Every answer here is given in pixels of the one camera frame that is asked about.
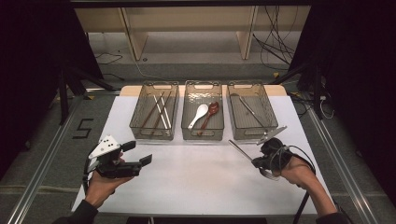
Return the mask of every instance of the brown spoon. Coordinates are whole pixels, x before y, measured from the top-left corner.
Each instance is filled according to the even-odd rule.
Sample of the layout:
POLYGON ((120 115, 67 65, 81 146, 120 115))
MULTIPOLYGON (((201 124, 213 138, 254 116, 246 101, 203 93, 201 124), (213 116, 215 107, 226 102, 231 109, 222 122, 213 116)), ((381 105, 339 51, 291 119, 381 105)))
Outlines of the brown spoon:
POLYGON ((207 116, 204 123, 201 126, 201 130, 206 128, 207 122, 209 121, 210 117, 219 111, 219 102, 213 102, 209 105, 209 110, 207 111, 207 116))

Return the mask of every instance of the white table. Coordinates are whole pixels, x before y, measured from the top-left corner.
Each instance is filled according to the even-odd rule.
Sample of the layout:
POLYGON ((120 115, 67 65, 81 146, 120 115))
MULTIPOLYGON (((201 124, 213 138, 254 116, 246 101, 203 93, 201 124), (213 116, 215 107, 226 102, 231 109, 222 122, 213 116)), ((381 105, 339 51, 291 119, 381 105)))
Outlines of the white table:
MULTIPOLYGON (((281 178, 273 181, 260 175, 250 161, 229 143, 233 139, 227 101, 224 103, 224 135, 216 143, 191 143, 182 138, 183 98, 177 111, 175 138, 164 144, 137 141, 124 153, 126 161, 152 154, 152 163, 140 176, 120 186, 99 211, 146 217, 268 217, 294 215, 305 194, 303 189, 281 178)), ((285 145, 300 147, 317 168, 319 181, 327 190, 303 127, 289 96, 269 96, 279 126, 288 128, 277 135, 285 145)), ((129 128, 137 96, 118 96, 109 113, 102 137, 112 134, 123 144, 134 140, 129 128)), ((238 143, 251 158, 262 156, 254 143, 238 143)), ((81 188, 72 211, 84 198, 81 188)), ((303 214, 316 214, 311 200, 303 214)))

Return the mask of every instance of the human hand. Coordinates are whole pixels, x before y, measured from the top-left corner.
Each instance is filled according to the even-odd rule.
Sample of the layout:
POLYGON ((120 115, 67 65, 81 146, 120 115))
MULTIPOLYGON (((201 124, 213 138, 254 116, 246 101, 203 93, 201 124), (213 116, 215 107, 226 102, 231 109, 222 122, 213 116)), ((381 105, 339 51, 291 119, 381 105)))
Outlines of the human hand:
POLYGON ((133 179, 133 177, 111 179, 102 177, 99 173, 93 171, 87 195, 85 196, 85 201, 95 208, 99 208, 118 186, 130 181, 131 179, 133 179))
POLYGON ((275 175, 281 175, 291 184, 296 184, 303 189, 308 189, 318 183, 318 179, 309 165, 296 157, 291 157, 289 163, 282 171, 275 173, 275 175))

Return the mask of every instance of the transparent container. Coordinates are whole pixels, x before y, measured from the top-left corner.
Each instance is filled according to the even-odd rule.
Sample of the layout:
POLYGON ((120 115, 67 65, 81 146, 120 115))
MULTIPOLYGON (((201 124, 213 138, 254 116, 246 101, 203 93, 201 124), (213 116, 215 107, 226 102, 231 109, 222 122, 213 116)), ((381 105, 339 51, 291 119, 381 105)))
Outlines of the transparent container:
POLYGON ((130 123, 134 138, 173 140, 178 96, 177 82, 144 82, 130 123))
POLYGON ((227 102, 235 140, 259 140, 278 124, 262 82, 230 81, 227 102))
POLYGON ((181 129, 184 140, 221 141, 224 131, 224 113, 220 81, 190 80, 186 82, 181 129), (215 102, 219 104, 219 110, 210 116, 205 128, 201 129, 209 113, 200 117, 189 129, 198 107, 203 104, 210 106, 215 102))

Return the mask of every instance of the sleeve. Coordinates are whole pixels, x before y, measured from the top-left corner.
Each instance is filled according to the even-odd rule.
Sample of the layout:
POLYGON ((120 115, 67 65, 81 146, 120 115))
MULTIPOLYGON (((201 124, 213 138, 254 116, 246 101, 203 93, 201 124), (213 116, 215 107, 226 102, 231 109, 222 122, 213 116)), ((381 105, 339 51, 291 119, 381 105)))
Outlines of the sleeve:
POLYGON ((342 213, 332 213, 317 219, 317 224, 347 224, 347 218, 342 213))
POLYGON ((93 223, 98 210, 90 203, 82 200, 76 211, 70 217, 59 217, 53 224, 88 224, 93 223))

